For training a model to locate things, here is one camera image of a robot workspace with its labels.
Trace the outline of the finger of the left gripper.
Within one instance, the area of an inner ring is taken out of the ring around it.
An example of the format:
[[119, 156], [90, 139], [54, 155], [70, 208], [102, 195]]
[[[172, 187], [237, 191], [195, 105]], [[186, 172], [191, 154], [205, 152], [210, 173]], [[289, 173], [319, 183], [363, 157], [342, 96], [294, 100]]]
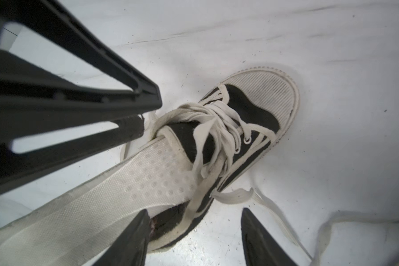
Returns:
[[[58, 1], [0, 1], [0, 35], [19, 23], [126, 86], [87, 88], [53, 74], [0, 73], [0, 144], [156, 110], [157, 84], [113, 52]], [[6, 52], [0, 51], [0, 59]]]
[[0, 145], [0, 195], [144, 134], [144, 118], [113, 121], [118, 127], [23, 154]]

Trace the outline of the white insole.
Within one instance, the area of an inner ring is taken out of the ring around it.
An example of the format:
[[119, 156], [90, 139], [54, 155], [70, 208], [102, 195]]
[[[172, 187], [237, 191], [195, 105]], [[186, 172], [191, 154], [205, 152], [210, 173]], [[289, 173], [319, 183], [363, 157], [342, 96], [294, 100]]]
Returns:
[[107, 249], [147, 209], [192, 198], [193, 161], [158, 137], [134, 156], [0, 229], [0, 266], [81, 266]]

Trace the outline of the black white sneaker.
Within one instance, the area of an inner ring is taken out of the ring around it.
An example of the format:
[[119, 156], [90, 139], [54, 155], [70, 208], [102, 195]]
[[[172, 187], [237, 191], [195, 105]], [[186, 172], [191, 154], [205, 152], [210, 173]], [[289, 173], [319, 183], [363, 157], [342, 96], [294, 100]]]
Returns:
[[203, 219], [213, 201], [235, 205], [254, 199], [268, 208], [280, 230], [295, 245], [299, 239], [278, 207], [257, 190], [225, 188], [284, 136], [299, 107], [296, 84], [273, 68], [243, 70], [219, 83], [198, 103], [163, 115], [150, 114], [150, 143], [166, 140], [198, 185], [192, 199], [156, 215], [148, 250], [173, 247]]

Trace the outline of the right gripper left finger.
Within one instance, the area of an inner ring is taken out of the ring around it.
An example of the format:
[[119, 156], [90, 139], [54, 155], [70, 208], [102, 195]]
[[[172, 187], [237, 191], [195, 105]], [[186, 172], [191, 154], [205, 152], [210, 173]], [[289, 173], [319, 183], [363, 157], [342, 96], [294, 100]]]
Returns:
[[93, 266], [144, 266], [150, 233], [150, 217], [143, 209]]

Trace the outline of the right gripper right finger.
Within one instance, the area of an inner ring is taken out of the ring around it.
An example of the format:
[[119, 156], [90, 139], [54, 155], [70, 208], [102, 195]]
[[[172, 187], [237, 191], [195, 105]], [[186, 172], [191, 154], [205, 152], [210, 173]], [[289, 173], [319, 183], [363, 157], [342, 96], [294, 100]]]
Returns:
[[242, 211], [241, 231], [247, 266], [297, 266], [248, 208]]

